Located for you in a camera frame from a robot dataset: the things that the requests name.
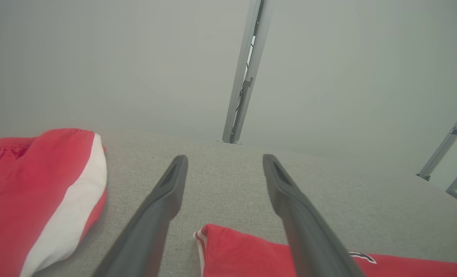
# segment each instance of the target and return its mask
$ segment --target metal bracket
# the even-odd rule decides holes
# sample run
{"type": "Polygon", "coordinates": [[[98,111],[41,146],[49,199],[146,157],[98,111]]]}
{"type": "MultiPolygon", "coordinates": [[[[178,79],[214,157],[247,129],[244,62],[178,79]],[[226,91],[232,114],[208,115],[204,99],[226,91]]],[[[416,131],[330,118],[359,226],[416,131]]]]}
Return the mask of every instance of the metal bracket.
{"type": "Polygon", "coordinates": [[[457,190],[448,191],[447,193],[457,199],[457,190]]]}
{"type": "Polygon", "coordinates": [[[427,181],[430,181],[430,175],[427,175],[427,176],[425,176],[425,177],[421,177],[421,176],[420,176],[420,173],[415,174],[415,175],[418,176],[418,177],[420,177],[420,178],[422,178],[422,179],[425,179],[425,180],[427,180],[427,181]]]}
{"type": "Polygon", "coordinates": [[[454,127],[450,133],[451,133],[452,135],[457,135],[456,127],[454,127]]]}

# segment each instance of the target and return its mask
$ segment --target wire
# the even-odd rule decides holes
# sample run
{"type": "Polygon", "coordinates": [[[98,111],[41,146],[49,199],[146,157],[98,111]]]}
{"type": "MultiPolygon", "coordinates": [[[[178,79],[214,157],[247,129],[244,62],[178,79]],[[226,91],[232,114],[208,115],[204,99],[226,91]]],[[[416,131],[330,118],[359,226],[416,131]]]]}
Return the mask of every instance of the wire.
{"type": "MultiPolygon", "coordinates": [[[[242,95],[242,90],[244,90],[244,89],[241,89],[241,90],[240,90],[239,96],[242,95]]],[[[235,109],[235,111],[237,111],[237,110],[239,109],[239,107],[240,107],[240,101],[239,101],[239,106],[235,109]]]]}

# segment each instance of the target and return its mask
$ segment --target gray fabric surface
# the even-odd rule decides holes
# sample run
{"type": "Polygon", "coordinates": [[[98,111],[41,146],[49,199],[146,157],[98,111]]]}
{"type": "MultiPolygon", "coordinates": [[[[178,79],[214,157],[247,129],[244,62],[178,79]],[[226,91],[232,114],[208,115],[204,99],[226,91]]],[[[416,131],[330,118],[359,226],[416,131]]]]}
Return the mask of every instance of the gray fabric surface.
{"type": "Polygon", "coordinates": [[[182,207],[171,222],[160,276],[200,277],[193,233],[214,223],[286,243],[266,190],[262,155],[276,155],[352,251],[457,262],[457,200],[413,174],[221,142],[102,134],[107,204],[75,253],[35,276],[90,276],[172,159],[187,155],[182,207]]]}

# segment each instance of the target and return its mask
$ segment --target red cloth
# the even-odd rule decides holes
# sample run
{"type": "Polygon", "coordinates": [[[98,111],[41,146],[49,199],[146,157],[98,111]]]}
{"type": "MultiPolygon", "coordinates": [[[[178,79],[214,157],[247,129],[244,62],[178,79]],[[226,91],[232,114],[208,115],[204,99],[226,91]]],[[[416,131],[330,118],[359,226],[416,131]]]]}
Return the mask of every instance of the red cloth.
{"type": "MultiPolygon", "coordinates": [[[[214,224],[194,234],[203,277],[295,277],[290,247],[214,224]]],[[[457,277],[457,263],[350,252],[367,277],[457,277]]]]}
{"type": "Polygon", "coordinates": [[[100,216],[106,180],[93,132],[0,138],[0,277],[30,276],[67,258],[100,216]]]}

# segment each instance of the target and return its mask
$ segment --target gray wall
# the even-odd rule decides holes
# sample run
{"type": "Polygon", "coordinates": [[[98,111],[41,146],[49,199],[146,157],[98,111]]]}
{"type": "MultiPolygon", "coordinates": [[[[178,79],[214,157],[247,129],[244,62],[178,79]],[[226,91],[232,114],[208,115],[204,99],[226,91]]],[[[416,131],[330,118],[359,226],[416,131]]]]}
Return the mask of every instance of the gray wall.
{"type": "Polygon", "coordinates": [[[248,0],[0,0],[0,137],[219,140],[248,0]]]}
{"type": "Polygon", "coordinates": [[[457,1],[276,2],[240,141],[416,174],[457,120],[457,1]]]}

